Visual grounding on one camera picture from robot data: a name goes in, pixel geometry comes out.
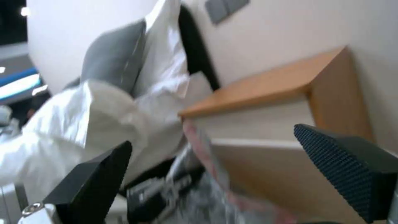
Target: light switch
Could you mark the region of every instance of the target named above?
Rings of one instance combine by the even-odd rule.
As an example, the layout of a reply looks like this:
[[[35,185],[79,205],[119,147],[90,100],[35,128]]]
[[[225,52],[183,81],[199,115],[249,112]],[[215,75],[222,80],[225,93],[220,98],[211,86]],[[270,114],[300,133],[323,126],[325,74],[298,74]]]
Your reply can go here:
[[[223,0],[225,2],[228,14],[232,14],[249,3],[249,0]]]
[[[228,17],[229,13],[223,0],[208,0],[205,7],[214,24],[218,24]]]
[[[219,24],[232,13],[247,5],[250,0],[207,0],[205,7],[214,24]]]

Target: ceiling light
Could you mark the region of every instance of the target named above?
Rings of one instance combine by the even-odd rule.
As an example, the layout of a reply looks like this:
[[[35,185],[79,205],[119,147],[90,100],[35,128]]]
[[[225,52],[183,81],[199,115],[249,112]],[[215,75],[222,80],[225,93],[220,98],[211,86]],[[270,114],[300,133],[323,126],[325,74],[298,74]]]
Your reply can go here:
[[[0,100],[26,91],[40,84],[40,74],[34,74],[0,87]]]
[[[30,10],[28,7],[23,7],[21,9],[21,16],[30,16]]]

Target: white duvet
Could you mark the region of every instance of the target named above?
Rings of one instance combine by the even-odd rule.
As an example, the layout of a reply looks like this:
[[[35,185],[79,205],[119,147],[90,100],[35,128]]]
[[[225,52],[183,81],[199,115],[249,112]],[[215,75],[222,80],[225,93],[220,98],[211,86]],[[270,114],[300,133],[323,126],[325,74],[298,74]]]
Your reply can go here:
[[[187,94],[190,102],[166,90],[133,100],[93,81],[55,95],[22,135],[0,145],[0,185],[23,183],[29,202],[41,201],[77,164],[126,140],[133,145],[123,181],[128,183],[178,150],[183,134],[177,112],[211,92],[191,88],[196,92]]]

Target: pillow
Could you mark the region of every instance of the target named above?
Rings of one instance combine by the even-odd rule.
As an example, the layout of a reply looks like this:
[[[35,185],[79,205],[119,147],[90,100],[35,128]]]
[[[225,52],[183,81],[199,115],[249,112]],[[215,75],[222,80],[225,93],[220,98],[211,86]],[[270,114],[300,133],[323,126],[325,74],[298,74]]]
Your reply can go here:
[[[72,82],[68,83],[63,90],[69,89],[69,88],[74,88],[76,86],[80,85],[80,77],[74,79]]]
[[[131,93],[145,46],[145,21],[99,36],[84,57],[81,82],[97,79]]]
[[[166,88],[186,91],[187,56],[179,31],[180,0],[159,0],[145,17],[147,24],[144,64],[133,96]]]

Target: screw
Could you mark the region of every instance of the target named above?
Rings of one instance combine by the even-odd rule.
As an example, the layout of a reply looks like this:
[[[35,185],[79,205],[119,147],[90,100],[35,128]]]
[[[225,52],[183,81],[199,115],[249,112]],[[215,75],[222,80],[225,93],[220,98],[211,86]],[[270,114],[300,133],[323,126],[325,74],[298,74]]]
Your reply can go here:
[[[22,216],[23,216],[23,217],[28,217],[28,216],[30,216],[31,214],[33,214],[33,213],[39,211],[39,210],[42,209],[42,208],[44,208],[43,203],[41,203],[41,202],[33,203],[33,204],[29,205],[28,207],[26,207],[26,208],[22,211]]]

